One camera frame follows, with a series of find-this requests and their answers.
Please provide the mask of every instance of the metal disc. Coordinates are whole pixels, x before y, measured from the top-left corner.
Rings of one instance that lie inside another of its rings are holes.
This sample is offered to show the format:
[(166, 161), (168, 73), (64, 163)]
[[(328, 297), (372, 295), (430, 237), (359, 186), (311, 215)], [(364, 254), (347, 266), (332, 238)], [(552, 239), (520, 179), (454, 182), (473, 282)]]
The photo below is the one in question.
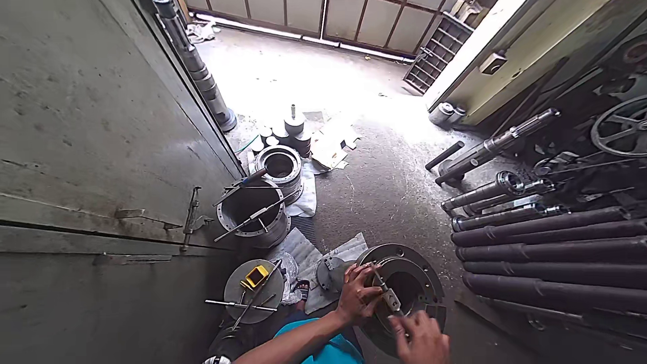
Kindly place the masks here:
[(609, 154), (647, 157), (647, 95), (602, 114), (591, 128), (591, 141)]
[[(243, 297), (243, 304), (249, 304), (249, 302), (252, 300), (254, 292), (242, 287), (241, 281), (244, 280), (249, 272), (251, 272), (252, 269), (256, 266), (263, 266), (265, 267), (265, 269), (267, 269), (268, 272), (270, 272), (272, 271), (274, 264), (265, 259), (254, 259), (250, 260), (249, 262), (242, 263), (238, 268), (236, 268), (236, 270), (232, 273), (232, 275), (229, 276), (229, 279), (227, 280), (227, 284), (225, 285), (225, 302), (240, 302), (243, 290), (245, 290), (247, 292), (245, 293), (245, 297)], [(283, 296), (283, 276), (281, 275), (280, 271), (276, 271), (269, 279), (270, 280), (263, 287), (263, 290), (258, 294), (258, 296), (256, 296), (256, 299), (254, 299), (254, 304), (257, 306), (260, 305), (263, 301), (265, 301), (273, 293), (275, 293), (276, 295), (271, 298), (271, 300), (267, 301), (267, 303), (265, 303), (263, 306), (277, 308), (281, 303), (281, 298)], [(226, 309), (229, 315), (231, 315), (231, 317), (233, 317), (234, 319), (238, 319), (238, 317), (241, 315), (241, 313), (243, 313), (244, 310), (244, 308), (231, 306), (227, 306)], [(245, 316), (243, 316), (241, 323), (259, 323), (262, 320), (265, 320), (271, 314), (271, 311), (261, 311), (250, 308), (249, 310), (247, 310)]]

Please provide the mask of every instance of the metal shaft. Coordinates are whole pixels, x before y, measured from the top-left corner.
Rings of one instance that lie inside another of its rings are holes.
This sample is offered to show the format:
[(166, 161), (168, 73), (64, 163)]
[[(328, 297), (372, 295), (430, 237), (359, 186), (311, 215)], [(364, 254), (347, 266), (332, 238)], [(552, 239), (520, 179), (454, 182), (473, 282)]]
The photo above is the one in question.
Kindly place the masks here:
[(435, 167), (438, 163), (444, 161), (447, 159), (450, 155), (458, 152), (462, 147), (465, 146), (465, 143), (461, 141), (457, 141), (452, 145), (451, 147), (447, 148), (443, 153), (440, 153), (436, 158), (432, 159), (431, 162), (427, 163), (424, 167), (431, 171), (433, 167)]
[(463, 262), (618, 262), (645, 259), (645, 236), (631, 238), (575, 240), (538, 245), (503, 244), (486, 247), (458, 247)]
[(621, 207), (608, 207), (606, 209), (591, 210), (585, 212), (574, 212), (553, 216), (539, 220), (513, 223), (504, 226), (486, 226), (471, 231), (463, 231), (452, 234), (454, 244), (461, 247), (479, 245), (503, 244), (508, 236), (538, 233), (540, 231), (552, 231), (557, 229), (568, 229), (604, 222), (619, 222), (627, 220), (629, 215)]
[(452, 227), (454, 228), (454, 231), (468, 231), (485, 226), (500, 226), (509, 223), (540, 219), (547, 216), (556, 216), (567, 212), (568, 209), (559, 205), (544, 208), (538, 203), (530, 203), (516, 209), (495, 212), (493, 214), (483, 216), (474, 216), (471, 218), (456, 216), (452, 219)]
[(539, 278), (551, 282), (590, 284), (647, 289), (647, 264), (555, 263), (555, 262), (465, 262), (466, 271), (475, 274)]
[(517, 139), (536, 132), (547, 125), (553, 117), (559, 115), (560, 112), (557, 109), (550, 108), (541, 114), (531, 117), (519, 126), (511, 127), (508, 131), (497, 137), (487, 139), (483, 143), (475, 145), (456, 159), (445, 161), (444, 164), (446, 163), (446, 166), (442, 168), (442, 171), (441, 166), (439, 167), (441, 176), (435, 182), (440, 185), (452, 179), (462, 179), (465, 173), (493, 160), (495, 156), (512, 145)]
[(535, 278), (465, 273), (463, 282), (477, 295), (543, 307), (574, 310), (602, 308), (620, 312), (647, 312), (647, 291), (629, 288), (544, 282)]
[(469, 205), (465, 205), (463, 207), (463, 210), (469, 216), (481, 215), (483, 213), (483, 210), (485, 209), (502, 205), (504, 203), (512, 202), (516, 199), (520, 199), (523, 197), (532, 196), (534, 194), (545, 194), (547, 192), (554, 191), (554, 190), (555, 190), (555, 186), (553, 182), (549, 181), (546, 178), (541, 178), (541, 179), (538, 179), (537, 181), (524, 184), (523, 194), (521, 194), (520, 196), (514, 196), (514, 195), (511, 196), (511, 195), (502, 194), (494, 198), (482, 199), (481, 201), (477, 201)]
[(521, 183), (521, 179), (512, 172), (506, 170), (501, 171), (496, 174), (494, 181), (470, 192), (443, 201), (441, 208), (445, 211), (451, 211), (457, 207), (481, 201), (482, 199), (493, 198), (501, 194), (511, 196), (520, 196), (523, 194), (523, 183)]

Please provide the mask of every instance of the hand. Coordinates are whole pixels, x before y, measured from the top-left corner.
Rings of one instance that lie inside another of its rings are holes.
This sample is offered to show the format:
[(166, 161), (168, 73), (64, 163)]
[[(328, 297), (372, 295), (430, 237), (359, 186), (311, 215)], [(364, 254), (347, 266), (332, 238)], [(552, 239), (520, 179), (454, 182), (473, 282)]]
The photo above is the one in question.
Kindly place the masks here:
[[(411, 317), (390, 316), (398, 356), (404, 364), (448, 364), (449, 336), (441, 334), (438, 322), (424, 311)], [(405, 330), (411, 341), (407, 342)]]
[(371, 278), (380, 266), (367, 263), (358, 267), (353, 264), (344, 273), (342, 296), (335, 312), (346, 324), (354, 324), (359, 319), (371, 317), (375, 306), (382, 299), (382, 289), (366, 287), (366, 281)]

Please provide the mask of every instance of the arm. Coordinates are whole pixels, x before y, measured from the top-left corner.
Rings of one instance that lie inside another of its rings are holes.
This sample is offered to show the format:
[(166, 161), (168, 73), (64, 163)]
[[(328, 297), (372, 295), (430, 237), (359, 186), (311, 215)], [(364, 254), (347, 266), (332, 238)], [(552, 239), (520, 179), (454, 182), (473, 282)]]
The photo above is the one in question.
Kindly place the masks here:
[(236, 364), (301, 363), (345, 327), (362, 317), (372, 316), (382, 290), (365, 288), (364, 283), (375, 269), (373, 264), (350, 266), (344, 273), (342, 296), (335, 311), (252, 349), (238, 358)]

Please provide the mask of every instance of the metal cylinder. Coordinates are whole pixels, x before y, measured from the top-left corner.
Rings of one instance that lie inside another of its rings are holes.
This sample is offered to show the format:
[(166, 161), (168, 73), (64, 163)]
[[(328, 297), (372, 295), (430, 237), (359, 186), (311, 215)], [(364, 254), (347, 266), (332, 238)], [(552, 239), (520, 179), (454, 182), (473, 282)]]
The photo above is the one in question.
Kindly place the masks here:
[(451, 147), (447, 148), (443, 153), (440, 153), (436, 158), (432, 159), (431, 162), (427, 163), (424, 167), (428, 171), (431, 171), (438, 163), (447, 159), (450, 155), (458, 152), (462, 147), (465, 146), (465, 143), (457, 141)]
[(617, 262), (647, 256), (645, 236), (598, 240), (576, 240), (538, 245), (504, 244), (458, 247), (463, 262)]
[(539, 278), (550, 282), (647, 289), (647, 264), (465, 262), (474, 274)]
[(543, 244), (566, 242), (568, 240), (624, 238), (647, 235), (647, 220), (628, 220), (623, 222), (596, 223), (570, 229), (540, 231), (519, 234), (506, 238), (506, 243)]
[(445, 211), (451, 211), (457, 207), (465, 206), (470, 203), (481, 201), (482, 199), (492, 198), (501, 194), (511, 196), (521, 196), (523, 194), (523, 183), (514, 173), (501, 171), (496, 174), (494, 181), (480, 186), (475, 190), (452, 197), (441, 203), (441, 208)]
[(553, 182), (551, 182), (546, 178), (541, 178), (541, 179), (538, 179), (537, 181), (524, 184), (523, 194), (519, 196), (514, 196), (514, 195), (510, 196), (510, 195), (502, 194), (493, 198), (482, 199), (481, 201), (477, 201), (469, 205), (465, 205), (463, 206), (463, 210), (468, 216), (477, 216), (477, 215), (483, 214), (483, 210), (485, 209), (489, 209), (491, 207), (501, 205), (504, 203), (512, 202), (522, 197), (532, 196), (534, 194), (545, 194), (547, 192), (554, 191), (554, 190), (555, 190), (555, 185), (553, 184)]
[(550, 108), (526, 120), (519, 126), (513, 126), (505, 133), (487, 139), (473, 146), (454, 160), (447, 159), (438, 166), (438, 177), (435, 182), (440, 185), (449, 180), (463, 179), (465, 173), (493, 160), (501, 151), (508, 148), (516, 139), (526, 137), (545, 126), (553, 117), (560, 115), (557, 109)]
[(254, 158), (254, 170), (262, 168), (267, 169), (265, 178), (279, 186), (284, 196), (299, 190), (293, 197), (285, 200), (286, 206), (301, 197), (301, 157), (296, 150), (282, 145), (268, 146)]
[(474, 216), (471, 218), (466, 218), (465, 216), (459, 215), (452, 218), (452, 228), (457, 232), (468, 231), (484, 226), (500, 226), (509, 223), (524, 222), (528, 220), (535, 220), (566, 213), (568, 213), (568, 209), (561, 205), (543, 207), (538, 203), (529, 203), (528, 205), (519, 206), (512, 210), (495, 212), (493, 214), (482, 216)]
[[(250, 182), (249, 186), (275, 188), (241, 188), (218, 204), (218, 221), (225, 230), (231, 231), (263, 207), (283, 198), (278, 186), (264, 177)], [(247, 247), (266, 249), (285, 239), (290, 231), (290, 223), (290, 216), (285, 213), (285, 203), (280, 203), (234, 234)]]
[(539, 306), (569, 306), (580, 311), (601, 308), (647, 312), (647, 291), (629, 288), (544, 282), (535, 278), (465, 273), (463, 282), (477, 295)]
[(497, 227), (486, 226), (471, 231), (452, 233), (452, 242), (461, 247), (504, 244), (506, 238), (512, 235), (567, 229), (604, 222), (617, 222), (627, 220), (629, 217), (629, 214), (621, 207), (607, 207), (605, 209), (574, 212), (540, 220)]

